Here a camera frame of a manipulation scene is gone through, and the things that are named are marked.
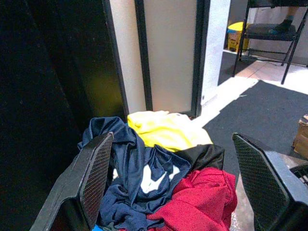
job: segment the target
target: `yellow bucket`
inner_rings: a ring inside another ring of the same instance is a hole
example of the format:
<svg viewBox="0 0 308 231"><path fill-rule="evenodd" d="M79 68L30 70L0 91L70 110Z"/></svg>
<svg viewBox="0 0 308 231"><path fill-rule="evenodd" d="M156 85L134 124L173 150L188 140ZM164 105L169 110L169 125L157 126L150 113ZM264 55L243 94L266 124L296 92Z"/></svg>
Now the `yellow bucket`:
<svg viewBox="0 0 308 231"><path fill-rule="evenodd" d="M228 50L237 52L240 45L243 22L238 22L228 26ZM244 39L243 49L248 48L249 39Z"/></svg>

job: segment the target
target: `clothing pile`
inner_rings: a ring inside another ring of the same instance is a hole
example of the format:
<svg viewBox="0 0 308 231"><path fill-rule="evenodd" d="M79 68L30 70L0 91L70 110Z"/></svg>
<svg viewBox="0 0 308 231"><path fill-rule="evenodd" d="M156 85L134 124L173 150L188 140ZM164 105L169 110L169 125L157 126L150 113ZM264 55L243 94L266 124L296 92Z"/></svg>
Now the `clothing pile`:
<svg viewBox="0 0 308 231"><path fill-rule="evenodd" d="M227 231L237 204L224 150L186 115L137 112L93 118L81 149L113 132L106 190L96 230Z"/></svg>

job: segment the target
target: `chair seat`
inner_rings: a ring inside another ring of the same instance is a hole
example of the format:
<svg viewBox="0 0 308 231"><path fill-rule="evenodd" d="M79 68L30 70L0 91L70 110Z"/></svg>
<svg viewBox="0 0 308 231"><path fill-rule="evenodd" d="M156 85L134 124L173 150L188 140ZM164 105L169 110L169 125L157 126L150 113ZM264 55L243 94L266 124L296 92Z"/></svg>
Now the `chair seat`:
<svg viewBox="0 0 308 231"><path fill-rule="evenodd" d="M278 24L250 24L247 27L245 37L250 39L293 41L296 36L295 26L291 25L289 31L277 35L270 34L269 31Z"/></svg>

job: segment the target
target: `yellow shirt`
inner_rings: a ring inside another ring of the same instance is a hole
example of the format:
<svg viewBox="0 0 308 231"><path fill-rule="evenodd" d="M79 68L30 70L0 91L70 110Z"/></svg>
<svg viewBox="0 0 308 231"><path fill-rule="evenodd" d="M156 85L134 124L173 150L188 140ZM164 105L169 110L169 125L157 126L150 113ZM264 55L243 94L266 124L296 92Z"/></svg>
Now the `yellow shirt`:
<svg viewBox="0 0 308 231"><path fill-rule="evenodd" d="M166 111L136 112L128 115L128 125L134 129L149 147L155 144L176 152L211 144L208 133L195 125L187 115Z"/></svg>

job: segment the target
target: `black wall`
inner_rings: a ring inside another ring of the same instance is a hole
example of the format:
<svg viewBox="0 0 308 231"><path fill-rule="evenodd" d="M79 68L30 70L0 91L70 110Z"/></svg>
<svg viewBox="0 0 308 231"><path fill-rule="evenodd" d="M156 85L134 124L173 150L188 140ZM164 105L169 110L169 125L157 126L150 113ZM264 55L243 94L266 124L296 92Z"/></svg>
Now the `black wall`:
<svg viewBox="0 0 308 231"><path fill-rule="evenodd" d="M0 230L30 229L92 116L124 116L101 2L48 2L0 3Z"/></svg>

